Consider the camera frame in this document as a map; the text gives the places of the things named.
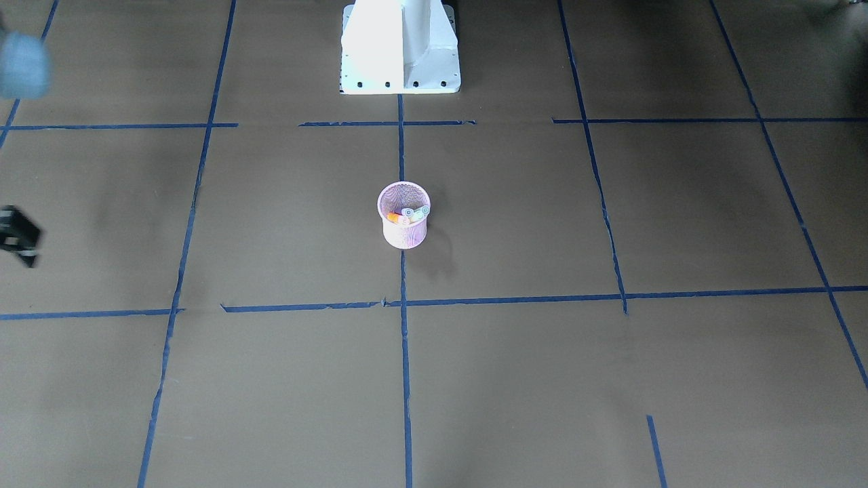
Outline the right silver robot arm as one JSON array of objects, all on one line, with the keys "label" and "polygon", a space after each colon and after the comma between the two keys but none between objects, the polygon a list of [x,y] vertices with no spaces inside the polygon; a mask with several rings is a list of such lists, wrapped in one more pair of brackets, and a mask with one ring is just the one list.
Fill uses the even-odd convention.
[{"label": "right silver robot arm", "polygon": [[[3,99],[38,99],[52,85],[52,60],[43,40],[22,32],[2,30],[1,92]],[[39,258],[40,226],[21,208],[1,210],[2,250],[16,256],[25,268],[34,268]]]}]

